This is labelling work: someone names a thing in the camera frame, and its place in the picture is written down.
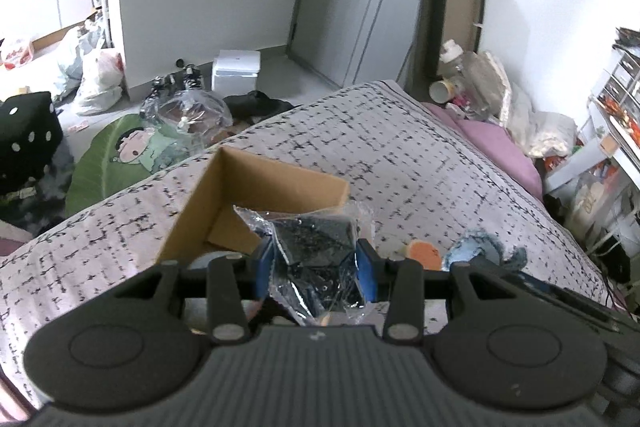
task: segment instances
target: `white bottle cap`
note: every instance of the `white bottle cap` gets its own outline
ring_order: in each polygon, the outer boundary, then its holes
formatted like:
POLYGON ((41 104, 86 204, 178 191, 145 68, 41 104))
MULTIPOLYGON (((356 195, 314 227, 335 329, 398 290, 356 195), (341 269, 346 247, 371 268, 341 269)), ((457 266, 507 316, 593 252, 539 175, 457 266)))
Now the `white bottle cap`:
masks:
POLYGON ((456 41, 449 39, 442 45, 443 52, 440 54, 440 61, 444 64, 456 60, 465 51, 456 44, 456 41))

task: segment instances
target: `screw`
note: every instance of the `screw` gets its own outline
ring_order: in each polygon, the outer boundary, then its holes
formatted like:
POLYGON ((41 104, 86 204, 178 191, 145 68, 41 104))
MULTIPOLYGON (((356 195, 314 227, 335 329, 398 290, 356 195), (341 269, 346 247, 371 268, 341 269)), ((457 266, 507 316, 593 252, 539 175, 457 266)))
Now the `screw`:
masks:
POLYGON ((213 336, 219 341, 238 341, 244 337, 244 328, 237 324, 220 324, 213 329, 213 336))
POLYGON ((389 336, 395 341, 412 341, 420 331, 411 324, 394 324, 388 329, 389 336))

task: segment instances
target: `black polka dot cube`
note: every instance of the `black polka dot cube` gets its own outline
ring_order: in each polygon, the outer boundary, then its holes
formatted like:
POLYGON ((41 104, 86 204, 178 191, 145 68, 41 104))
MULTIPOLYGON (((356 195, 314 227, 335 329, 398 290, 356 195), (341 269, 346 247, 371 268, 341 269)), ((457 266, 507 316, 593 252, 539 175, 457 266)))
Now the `black polka dot cube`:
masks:
POLYGON ((0 106, 0 194, 42 178, 62 138, 49 91, 5 100, 0 106))

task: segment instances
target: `ribbed gray surface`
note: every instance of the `ribbed gray surface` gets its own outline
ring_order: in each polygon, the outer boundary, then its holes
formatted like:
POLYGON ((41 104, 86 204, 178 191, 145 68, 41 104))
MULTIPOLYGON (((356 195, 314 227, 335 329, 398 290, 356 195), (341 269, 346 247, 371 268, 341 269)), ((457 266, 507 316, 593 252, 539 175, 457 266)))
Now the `ribbed gray surface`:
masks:
POLYGON ((197 377, 148 409, 81 417, 53 408, 31 426, 595 427, 585 406, 547 415, 496 412, 444 386, 421 354, 370 328, 268 327, 212 352, 197 377))

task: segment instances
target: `white patterned fabric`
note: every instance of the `white patterned fabric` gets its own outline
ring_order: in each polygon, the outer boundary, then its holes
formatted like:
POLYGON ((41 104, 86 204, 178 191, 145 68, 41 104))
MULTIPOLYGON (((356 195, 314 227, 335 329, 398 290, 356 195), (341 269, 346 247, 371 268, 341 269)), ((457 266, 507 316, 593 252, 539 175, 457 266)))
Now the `white patterned fabric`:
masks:
MULTIPOLYGON (((466 229, 527 248, 526 271, 604 302, 593 265, 539 201, 392 82, 361 84, 266 120, 225 144, 336 174, 376 216, 376 248, 412 239, 444 253, 466 229)), ((211 153, 190 158, 71 217, 0 261, 0 363, 33 402, 22 368, 44 323, 154 263, 211 153)), ((427 307, 428 331, 446 320, 427 307)))

